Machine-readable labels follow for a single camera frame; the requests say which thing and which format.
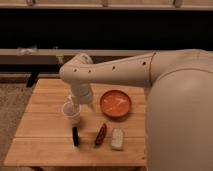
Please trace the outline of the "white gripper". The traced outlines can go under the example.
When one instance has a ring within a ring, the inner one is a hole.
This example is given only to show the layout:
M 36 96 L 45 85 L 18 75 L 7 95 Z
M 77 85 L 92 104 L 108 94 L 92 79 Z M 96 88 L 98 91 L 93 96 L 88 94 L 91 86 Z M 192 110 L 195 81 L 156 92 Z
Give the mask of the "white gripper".
M 80 105 L 76 104 L 71 95 L 67 97 L 67 101 L 62 106 L 62 113 L 71 120 L 72 125 L 80 122 Z

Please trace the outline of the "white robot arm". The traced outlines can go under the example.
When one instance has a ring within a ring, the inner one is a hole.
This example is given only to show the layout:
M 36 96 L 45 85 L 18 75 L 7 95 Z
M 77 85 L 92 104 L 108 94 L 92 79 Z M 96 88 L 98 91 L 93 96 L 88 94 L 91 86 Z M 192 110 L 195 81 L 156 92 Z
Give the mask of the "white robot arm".
M 147 171 L 213 171 L 213 53 L 155 51 L 95 64 L 78 54 L 60 68 L 79 104 L 93 83 L 144 87 Z

